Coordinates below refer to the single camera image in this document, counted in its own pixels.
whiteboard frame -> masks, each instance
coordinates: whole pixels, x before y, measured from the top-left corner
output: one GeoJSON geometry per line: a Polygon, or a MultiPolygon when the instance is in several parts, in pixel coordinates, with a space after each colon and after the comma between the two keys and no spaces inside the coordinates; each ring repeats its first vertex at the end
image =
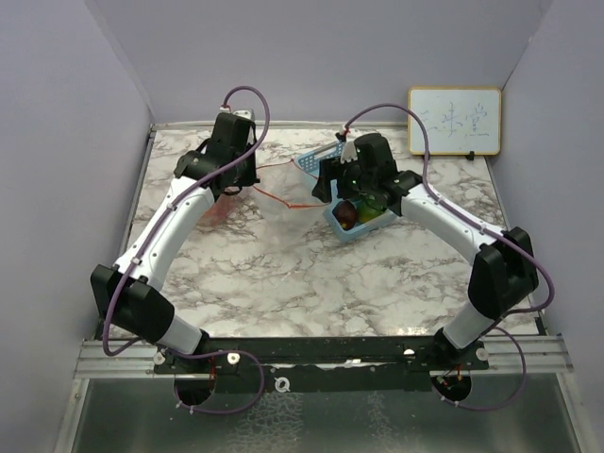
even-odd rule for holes
{"type": "MultiPolygon", "coordinates": [[[[412,106],[411,106],[411,92],[413,90],[455,90],[455,91],[459,91],[459,90],[472,90],[472,91],[476,91],[476,90],[488,90],[488,91],[497,91],[499,93],[499,137],[497,142],[499,143],[499,147],[497,148],[496,151],[494,152],[490,152],[490,153],[485,153],[483,151],[474,151],[474,155],[475,156],[496,156],[497,154],[499,154],[499,152],[501,151],[501,112],[502,112],[502,96],[501,96],[501,90],[498,87],[439,87],[439,86],[425,86],[425,87],[411,87],[409,88],[409,93],[407,95],[407,105],[409,106],[410,110],[413,110],[412,106]]],[[[424,156],[424,151],[413,151],[411,149],[411,134],[412,134],[412,130],[413,128],[411,127],[412,123],[416,123],[415,120],[408,115],[408,120],[407,120],[407,146],[409,148],[409,152],[414,155],[414,156],[424,156]]],[[[463,154],[460,153],[459,151],[455,151],[452,153],[447,153],[445,151],[441,151],[441,152],[432,152],[430,151],[430,155],[431,156],[467,156],[467,154],[463,154]]]]}

whiteboard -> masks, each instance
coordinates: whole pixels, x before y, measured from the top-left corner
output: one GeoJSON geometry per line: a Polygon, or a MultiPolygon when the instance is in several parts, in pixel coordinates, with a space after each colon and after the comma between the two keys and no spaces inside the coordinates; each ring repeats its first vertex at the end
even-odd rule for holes
{"type": "MultiPolygon", "coordinates": [[[[411,88],[409,108],[428,130],[430,154],[493,155],[501,147],[498,88],[411,88]]],[[[424,154],[424,136],[409,117],[409,149],[424,154]]]]}

bolt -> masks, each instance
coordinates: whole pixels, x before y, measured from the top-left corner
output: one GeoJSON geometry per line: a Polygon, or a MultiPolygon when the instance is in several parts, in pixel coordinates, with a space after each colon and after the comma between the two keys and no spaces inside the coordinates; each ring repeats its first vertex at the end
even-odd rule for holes
{"type": "Polygon", "coordinates": [[[489,352],[484,347],[479,347],[476,350],[476,357],[479,361],[487,361],[489,359],[489,352]]]}
{"type": "Polygon", "coordinates": [[[237,363],[239,363],[239,359],[239,354],[235,352],[231,352],[226,356],[226,361],[228,361],[228,363],[230,363],[231,365],[236,365],[237,363]]]}

glass panel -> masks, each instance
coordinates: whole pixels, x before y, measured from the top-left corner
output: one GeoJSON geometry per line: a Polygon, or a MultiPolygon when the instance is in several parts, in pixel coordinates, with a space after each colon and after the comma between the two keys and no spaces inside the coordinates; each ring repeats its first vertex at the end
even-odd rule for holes
{"type": "MultiPolygon", "coordinates": [[[[518,376],[476,377],[468,403],[500,401],[518,376]]],[[[76,452],[578,452],[555,375],[529,377],[507,409],[470,412],[434,393],[266,394],[238,415],[175,409],[173,382],[91,382],[76,452]]],[[[229,407],[249,395],[230,398],[229,407]]]]}

screw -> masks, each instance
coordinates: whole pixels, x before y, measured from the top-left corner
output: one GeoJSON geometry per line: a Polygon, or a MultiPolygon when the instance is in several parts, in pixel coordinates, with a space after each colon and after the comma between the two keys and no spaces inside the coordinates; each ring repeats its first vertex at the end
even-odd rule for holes
{"type": "Polygon", "coordinates": [[[476,350],[476,357],[479,361],[487,361],[489,359],[489,352],[484,347],[479,347],[476,350]]]}

